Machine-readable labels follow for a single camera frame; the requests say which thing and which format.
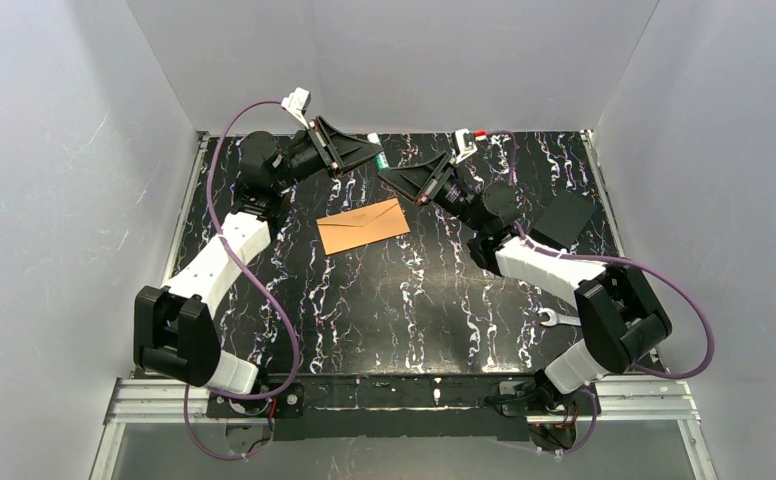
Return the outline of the orange paper envelope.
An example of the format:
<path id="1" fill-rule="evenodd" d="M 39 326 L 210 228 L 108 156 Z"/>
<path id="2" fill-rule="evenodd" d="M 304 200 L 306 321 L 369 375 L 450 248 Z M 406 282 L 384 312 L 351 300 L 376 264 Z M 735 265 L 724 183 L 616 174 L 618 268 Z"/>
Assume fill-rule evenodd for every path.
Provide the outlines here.
<path id="1" fill-rule="evenodd" d="M 327 255 L 410 232 L 396 198 L 320 218 L 317 227 Z"/>

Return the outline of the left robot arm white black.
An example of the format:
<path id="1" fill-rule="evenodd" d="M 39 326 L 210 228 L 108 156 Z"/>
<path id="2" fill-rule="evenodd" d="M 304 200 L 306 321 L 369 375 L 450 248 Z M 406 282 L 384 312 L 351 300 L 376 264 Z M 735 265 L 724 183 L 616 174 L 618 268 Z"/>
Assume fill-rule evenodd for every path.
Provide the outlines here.
<path id="1" fill-rule="evenodd" d="M 321 171 L 346 174 L 382 151 L 321 116 L 286 142 L 267 131 L 244 137 L 231 210 L 224 218 L 210 211 L 216 234 L 178 274 L 136 295 L 135 365 L 231 398 L 259 398 L 258 366 L 220 345 L 213 322 L 218 307 L 247 263 L 276 238 L 288 218 L 292 187 Z"/>

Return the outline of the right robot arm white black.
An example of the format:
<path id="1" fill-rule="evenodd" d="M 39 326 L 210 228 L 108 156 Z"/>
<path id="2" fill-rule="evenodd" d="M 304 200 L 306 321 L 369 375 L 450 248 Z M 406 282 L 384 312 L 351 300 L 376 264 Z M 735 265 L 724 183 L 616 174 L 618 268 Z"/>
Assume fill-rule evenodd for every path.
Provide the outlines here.
<path id="1" fill-rule="evenodd" d="M 526 397 L 559 400 L 609 374 L 622 374 L 670 336 L 671 321 L 637 267 L 617 257 L 570 259 L 523 239 L 519 204 L 507 184 L 474 190 L 447 153 L 419 165 L 381 169 L 378 176 L 398 195 L 419 205 L 435 203 L 472 229 L 467 247 L 480 268 L 539 287 L 577 310 L 581 340 L 534 373 Z"/>

